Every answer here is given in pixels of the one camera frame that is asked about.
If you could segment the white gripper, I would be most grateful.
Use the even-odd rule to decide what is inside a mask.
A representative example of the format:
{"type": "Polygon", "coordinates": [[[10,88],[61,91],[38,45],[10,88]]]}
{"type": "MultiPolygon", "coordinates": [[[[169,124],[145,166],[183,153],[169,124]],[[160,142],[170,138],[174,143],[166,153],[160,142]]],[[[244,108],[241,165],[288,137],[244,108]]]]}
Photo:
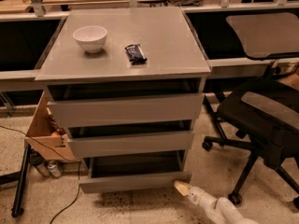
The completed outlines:
{"type": "Polygon", "coordinates": [[[204,210],[208,217],[215,217],[217,199],[203,189],[192,187],[189,183],[176,180],[174,187],[182,196],[188,196],[189,201],[204,210]]]}

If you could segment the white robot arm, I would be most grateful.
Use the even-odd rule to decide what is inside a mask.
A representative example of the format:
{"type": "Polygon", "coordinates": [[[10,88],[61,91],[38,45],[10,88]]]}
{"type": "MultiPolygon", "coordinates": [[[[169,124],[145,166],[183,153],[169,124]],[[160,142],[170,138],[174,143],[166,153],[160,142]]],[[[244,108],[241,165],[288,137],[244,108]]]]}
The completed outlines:
{"type": "Polygon", "coordinates": [[[259,224],[253,219],[242,216],[227,198],[215,198],[199,187],[178,180],[174,182],[174,187],[192,204],[202,208],[214,224],[259,224]]]}

